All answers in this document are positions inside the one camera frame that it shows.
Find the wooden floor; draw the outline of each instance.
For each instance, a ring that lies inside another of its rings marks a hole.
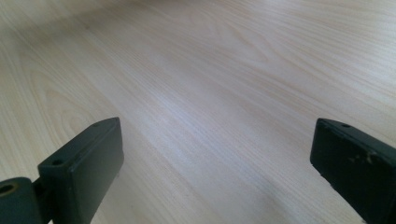
[[[319,117],[396,146],[396,2],[1,1],[0,178],[111,117],[94,224],[361,223],[309,153]]]

